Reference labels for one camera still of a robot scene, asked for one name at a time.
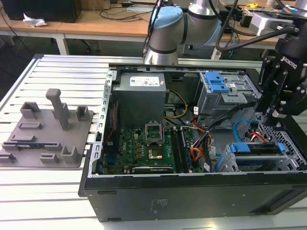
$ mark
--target circuit board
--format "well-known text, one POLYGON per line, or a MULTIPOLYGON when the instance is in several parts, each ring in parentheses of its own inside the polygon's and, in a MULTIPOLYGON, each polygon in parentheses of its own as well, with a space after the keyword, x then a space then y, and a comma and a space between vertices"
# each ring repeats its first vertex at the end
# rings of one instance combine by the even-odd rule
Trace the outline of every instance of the circuit board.
MULTIPOLYGON (((160 136, 158 130, 151 130, 150 137, 158 138, 160 136)), ((171 141, 171 129, 165 129, 162 132, 163 144, 158 146, 155 143, 151 145, 146 144, 145 128, 141 129, 121 129, 119 135, 119 154, 113 165, 108 165, 108 174, 125 174, 123 172, 125 167, 136 166, 152 166, 152 167, 172 167, 174 173, 176 171, 176 164, 174 160, 173 147, 171 141)), ((191 144, 193 144, 193 133, 190 129, 184 130, 185 143, 188 151, 191 144)), ((199 164, 194 164, 191 167, 194 173, 200 173, 201 167, 199 164)))

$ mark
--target yellow wire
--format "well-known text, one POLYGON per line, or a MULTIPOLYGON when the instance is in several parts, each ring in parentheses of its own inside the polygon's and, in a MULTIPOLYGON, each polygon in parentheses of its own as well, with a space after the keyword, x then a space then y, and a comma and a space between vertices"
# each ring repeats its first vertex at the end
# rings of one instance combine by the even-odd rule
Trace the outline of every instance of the yellow wire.
POLYGON ((181 118, 183 117, 187 111, 188 111, 188 104, 186 103, 186 101, 183 99, 183 97, 181 97, 175 90, 169 90, 170 92, 173 92, 174 94, 176 94, 184 103, 184 106, 186 107, 185 110, 183 111, 183 113, 181 115, 177 115, 177 116, 164 116, 163 118, 170 118, 170 119, 176 119, 176 118, 181 118))

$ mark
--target black cable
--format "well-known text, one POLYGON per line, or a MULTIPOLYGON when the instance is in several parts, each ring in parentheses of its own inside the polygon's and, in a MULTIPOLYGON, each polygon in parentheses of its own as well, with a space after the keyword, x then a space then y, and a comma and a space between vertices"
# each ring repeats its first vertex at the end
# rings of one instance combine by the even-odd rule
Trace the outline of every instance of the black cable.
POLYGON ((183 126, 186 126, 186 125, 187 125, 187 124, 185 124, 185 123, 183 122, 183 120, 182 120, 180 117, 177 118, 177 120, 180 121, 180 123, 181 123, 183 126))
POLYGON ((147 46, 148 46, 148 44, 150 42, 150 38, 151 38, 151 36, 153 34, 153 31, 154 31, 154 28, 153 28, 154 27, 154 23, 155 23, 155 21, 156 21, 156 19, 158 17, 158 14, 160 12, 160 9, 161 9, 162 5, 163 5, 163 1, 162 0, 157 0, 155 2, 155 4, 154 4, 153 12, 154 12, 154 10, 157 7, 159 2, 160 2, 160 5, 156 9, 156 14, 154 16, 154 19, 153 19, 153 13, 151 14, 150 19, 149 19, 147 36, 146 36, 145 41, 143 43, 143 50, 142 50, 142 54, 143 55, 147 52, 147 46))
POLYGON ((0 68, 0 70, 1 70, 2 72, 6 73, 6 74, 8 74, 8 75, 10 75, 10 76, 12 76, 12 77, 17 78, 17 76, 15 76, 15 75, 12 74, 12 73, 9 73, 8 71, 6 71, 6 70, 4 70, 4 69, 2 69, 2 68, 0 68))
POLYGON ((271 37, 276 37, 276 36, 279 36, 279 35, 283 35, 283 34, 288 34, 288 33, 294 32, 294 30, 295 30, 294 27, 286 27, 286 28, 283 28, 283 29, 278 30, 278 31, 274 31, 274 32, 271 32, 271 33, 268 33, 268 34, 257 36, 255 38, 247 40, 247 41, 245 41, 245 42, 243 42, 241 44, 237 44, 237 45, 229 46, 229 47, 220 47, 220 42, 221 42, 223 33, 224 33, 225 29, 226 29, 226 26, 227 26, 227 24, 229 22, 229 19, 230 19, 231 15, 232 15, 232 12, 234 11, 237 3, 238 3, 238 0, 235 0, 234 5, 232 6, 232 8, 231 8, 231 10, 229 12, 229 15, 227 16, 226 21, 225 21, 224 25, 222 26, 222 29, 221 29, 221 31, 220 31, 220 33, 218 35, 217 40, 216 40, 215 48, 218 51, 220 51, 220 52, 225 52, 225 51, 230 51, 230 50, 234 50, 234 49, 239 49, 239 48, 242 48, 242 47, 254 44, 256 42, 263 41, 263 40, 271 38, 271 37))
MULTIPOLYGON (((221 17, 221 15, 216 11, 216 8, 214 7, 214 5, 213 5, 213 3, 212 3, 212 0, 209 0, 209 4, 210 4, 210 7, 211 7, 211 9, 213 10, 214 14, 219 18, 219 20, 220 20, 222 23, 225 24, 224 19, 223 19, 223 18, 221 17)), ((231 31, 233 31, 233 32, 235 32, 235 33, 238 33, 238 34, 240 34, 240 35, 252 36, 252 37, 256 36, 255 34, 249 34, 249 33, 245 33, 245 32, 242 32, 242 31, 239 31, 239 30, 235 29, 235 25, 232 27, 231 25, 228 24, 227 27, 228 27, 231 31)))
POLYGON ((33 56, 32 52, 28 49, 28 47, 24 44, 24 42, 22 41, 22 39, 15 33, 15 31, 10 27, 10 25, 8 24, 8 22, 5 20, 3 13, 2 13, 2 9, 3 6, 0 9, 1 12, 1 16, 3 18, 3 20, 5 21, 5 23, 8 25, 8 27, 11 29, 11 31, 15 34, 15 36, 20 40, 20 42, 23 44, 23 46, 25 47, 25 49, 29 52, 29 54, 31 54, 31 56, 33 56))
POLYGON ((281 5, 283 8, 286 7, 285 4, 283 4, 283 2, 282 2, 281 0, 276 0, 276 1, 277 1, 277 3, 278 3, 279 5, 281 5))
POLYGON ((133 19, 133 18, 135 18, 136 16, 139 16, 139 15, 141 15, 141 14, 150 13, 150 12, 143 12, 143 13, 138 13, 138 14, 131 15, 131 16, 128 16, 128 17, 124 17, 124 18, 109 18, 109 17, 105 17, 105 16, 101 15, 102 12, 105 12, 105 10, 102 10, 102 11, 99 13, 101 17, 106 18, 106 19, 110 19, 110 20, 118 20, 118 21, 127 20, 127 19, 133 19))
POLYGON ((256 104, 256 102, 249 102, 247 104, 237 105, 236 107, 233 107, 232 109, 228 110, 223 115, 221 115, 218 118, 216 118, 215 120, 213 120, 207 128, 207 132, 205 132, 199 138, 199 141, 197 141, 197 143, 195 142, 194 147, 198 148, 199 146, 201 146, 201 143, 205 140, 206 136, 208 136, 208 134, 211 130, 213 130, 215 127, 219 126, 225 120, 231 119, 239 110, 244 109, 244 108, 253 107, 255 104, 256 104))

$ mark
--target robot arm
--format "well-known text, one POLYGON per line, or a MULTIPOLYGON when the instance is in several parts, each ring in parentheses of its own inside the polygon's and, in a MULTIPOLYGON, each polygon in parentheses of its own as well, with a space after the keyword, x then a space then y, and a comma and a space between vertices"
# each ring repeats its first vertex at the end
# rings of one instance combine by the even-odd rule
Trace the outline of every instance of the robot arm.
POLYGON ((188 13, 183 13, 178 7, 162 7, 153 27, 144 62, 154 65, 177 65, 179 44, 214 42, 221 28, 207 0, 195 0, 188 13))

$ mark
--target power cable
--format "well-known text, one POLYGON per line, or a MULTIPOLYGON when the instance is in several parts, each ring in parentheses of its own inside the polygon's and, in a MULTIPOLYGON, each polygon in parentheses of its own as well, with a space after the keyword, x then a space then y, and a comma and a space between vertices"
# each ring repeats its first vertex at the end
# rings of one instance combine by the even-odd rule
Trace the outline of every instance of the power cable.
POLYGON ((238 3, 238 0, 235 0, 234 2, 234 5, 232 6, 227 18, 226 18, 226 21, 224 23, 224 25, 222 26, 222 29, 218 35, 218 38, 216 40, 216 43, 215 43, 215 47, 218 51, 220 52, 225 52, 225 51, 230 51, 230 50, 234 50, 234 49, 239 49, 239 48, 242 48, 242 47, 245 47, 245 46, 248 46, 248 45, 251 45, 251 44, 254 44, 254 43, 257 43, 257 42, 260 42, 260 41, 263 41, 265 39, 268 39, 268 38, 271 38, 271 37, 276 37, 276 36, 279 36, 279 35, 283 35, 283 34, 288 34, 288 33, 291 33, 291 32, 294 32, 295 31, 295 27, 286 27, 286 28, 283 28, 281 30, 278 30, 278 31, 274 31, 274 32, 271 32, 271 33, 268 33, 268 34, 264 34, 264 35, 261 35, 261 36, 257 36, 255 38, 252 38, 250 40, 247 40, 241 44, 237 44, 237 45, 234 45, 234 46, 228 46, 228 47, 220 47, 220 42, 221 42, 221 39, 222 39, 222 36, 223 36, 223 33, 227 27, 227 24, 229 22, 229 19, 236 7, 238 3))
POLYGON ((3 20, 5 21, 5 23, 8 25, 8 27, 10 28, 10 30, 15 34, 15 36, 20 40, 20 42, 23 44, 23 46, 25 47, 25 49, 29 52, 29 54, 31 54, 31 56, 33 56, 32 52, 28 49, 28 47, 24 44, 24 42, 21 40, 21 38, 17 35, 17 33, 15 33, 15 31, 10 27, 10 25, 8 24, 8 22, 5 20, 4 15, 2 13, 2 9, 3 6, 0 9, 1 12, 1 16, 3 18, 3 20))

